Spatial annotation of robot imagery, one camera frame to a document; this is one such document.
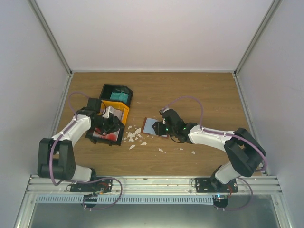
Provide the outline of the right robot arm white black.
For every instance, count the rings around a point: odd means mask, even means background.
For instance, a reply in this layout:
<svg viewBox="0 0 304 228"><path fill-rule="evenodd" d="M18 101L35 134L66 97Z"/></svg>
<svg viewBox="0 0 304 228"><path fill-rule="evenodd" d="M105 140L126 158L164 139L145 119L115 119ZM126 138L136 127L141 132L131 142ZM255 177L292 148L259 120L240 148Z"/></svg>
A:
<svg viewBox="0 0 304 228"><path fill-rule="evenodd" d="M219 166L210 176L210 186L222 192L228 183L240 176L251 177L266 163L266 152L255 138L244 128L236 131L220 131L203 127L197 123L185 123L173 109L160 111L162 121L152 128L158 136L169 136L176 143L202 144L226 153L229 162Z"/></svg>

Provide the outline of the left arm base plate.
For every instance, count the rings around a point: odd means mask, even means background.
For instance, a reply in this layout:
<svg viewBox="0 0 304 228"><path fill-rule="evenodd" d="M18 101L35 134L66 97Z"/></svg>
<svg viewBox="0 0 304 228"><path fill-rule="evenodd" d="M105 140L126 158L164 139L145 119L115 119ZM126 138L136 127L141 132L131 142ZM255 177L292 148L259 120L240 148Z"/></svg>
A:
<svg viewBox="0 0 304 228"><path fill-rule="evenodd" d="M113 181L109 179L90 184L73 183L69 184L66 190L69 192L108 193L112 191L112 183Z"/></svg>

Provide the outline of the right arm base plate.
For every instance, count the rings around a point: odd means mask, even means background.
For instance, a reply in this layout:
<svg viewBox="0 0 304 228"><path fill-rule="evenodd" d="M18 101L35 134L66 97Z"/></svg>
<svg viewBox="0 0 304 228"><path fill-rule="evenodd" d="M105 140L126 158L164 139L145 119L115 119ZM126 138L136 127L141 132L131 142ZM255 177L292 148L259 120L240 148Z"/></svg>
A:
<svg viewBox="0 0 304 228"><path fill-rule="evenodd" d="M227 184L220 183L217 179L197 177L190 181L190 185L197 193L237 193L238 185L236 179Z"/></svg>

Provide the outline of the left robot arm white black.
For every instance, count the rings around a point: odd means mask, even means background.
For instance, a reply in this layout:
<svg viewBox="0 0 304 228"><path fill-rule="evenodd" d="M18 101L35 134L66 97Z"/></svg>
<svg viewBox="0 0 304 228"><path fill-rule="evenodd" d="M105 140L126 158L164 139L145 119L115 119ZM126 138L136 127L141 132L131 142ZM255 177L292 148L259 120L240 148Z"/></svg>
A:
<svg viewBox="0 0 304 228"><path fill-rule="evenodd" d="M70 181L81 183L88 192L96 190L98 180L93 177L94 169L76 164L74 146L86 132L107 136L124 127L112 106L106 106L100 113L102 104L100 99L89 98L87 106L74 112L72 120L63 130L39 142L39 177L51 179L55 186Z"/></svg>

